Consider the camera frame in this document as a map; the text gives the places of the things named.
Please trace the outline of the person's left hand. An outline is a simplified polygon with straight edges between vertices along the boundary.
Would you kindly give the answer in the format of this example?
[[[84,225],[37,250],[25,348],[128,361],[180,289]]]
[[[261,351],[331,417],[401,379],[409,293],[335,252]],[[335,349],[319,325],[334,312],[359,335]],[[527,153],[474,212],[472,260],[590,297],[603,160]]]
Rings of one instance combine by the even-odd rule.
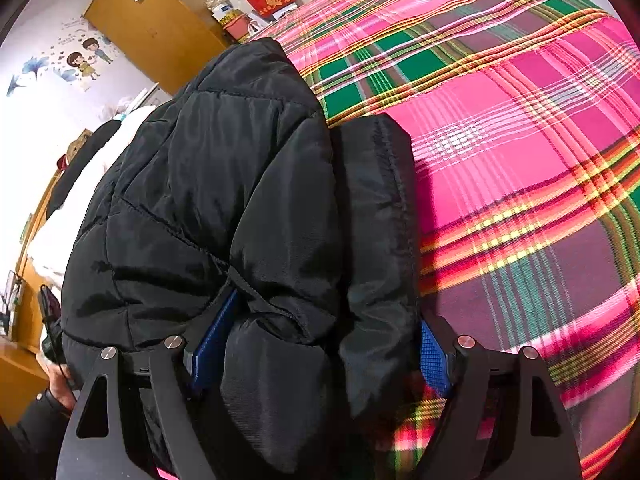
[[[64,406],[66,411],[73,411],[76,398],[73,389],[70,388],[68,366],[52,362],[43,353],[37,353],[36,360],[49,378],[49,390],[52,396]]]

